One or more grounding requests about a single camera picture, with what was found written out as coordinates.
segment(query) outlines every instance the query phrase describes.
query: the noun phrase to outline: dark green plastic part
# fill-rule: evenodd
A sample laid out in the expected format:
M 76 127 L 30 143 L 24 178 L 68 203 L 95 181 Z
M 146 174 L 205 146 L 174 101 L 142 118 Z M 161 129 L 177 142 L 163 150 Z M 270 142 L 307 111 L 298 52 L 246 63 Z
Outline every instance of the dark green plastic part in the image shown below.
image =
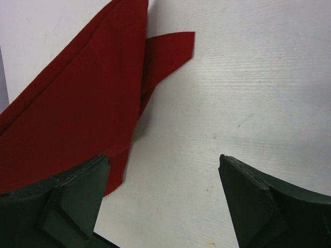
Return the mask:
M 109 174 L 99 155 L 53 177 L 0 195 L 0 247 L 117 247 L 93 232 Z
M 331 197 L 221 155 L 219 174 L 240 248 L 330 248 Z

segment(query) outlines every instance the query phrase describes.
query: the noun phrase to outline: red cloth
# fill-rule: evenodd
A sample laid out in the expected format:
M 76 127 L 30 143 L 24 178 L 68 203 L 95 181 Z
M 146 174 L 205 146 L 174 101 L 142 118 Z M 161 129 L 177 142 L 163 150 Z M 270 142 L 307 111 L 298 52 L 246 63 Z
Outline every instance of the red cloth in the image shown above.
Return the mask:
M 147 5 L 110 2 L 0 115 L 0 193 L 101 153 L 106 194 L 122 183 L 138 118 L 194 44 L 194 33 L 146 40 Z

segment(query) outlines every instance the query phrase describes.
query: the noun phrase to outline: green plastic piece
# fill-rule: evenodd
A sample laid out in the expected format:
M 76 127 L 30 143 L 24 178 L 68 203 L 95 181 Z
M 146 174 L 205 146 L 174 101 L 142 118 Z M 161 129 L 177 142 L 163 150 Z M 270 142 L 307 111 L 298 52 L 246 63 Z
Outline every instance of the green plastic piece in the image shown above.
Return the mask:
M 221 155 L 219 174 L 240 248 L 330 248 L 331 197 Z
M 93 232 L 109 169 L 107 156 L 98 155 L 0 194 L 0 247 L 116 248 Z

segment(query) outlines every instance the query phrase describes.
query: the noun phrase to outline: white table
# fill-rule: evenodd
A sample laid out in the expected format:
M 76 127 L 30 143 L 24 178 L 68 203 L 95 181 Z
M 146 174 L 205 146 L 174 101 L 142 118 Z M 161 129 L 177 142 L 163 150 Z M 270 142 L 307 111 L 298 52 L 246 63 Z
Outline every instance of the white table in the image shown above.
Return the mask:
M 0 0 L 12 101 L 107 0 Z M 221 153 L 331 194 L 331 2 L 159 0 L 149 36 L 196 31 L 157 87 L 96 231 L 122 248 L 236 248 Z

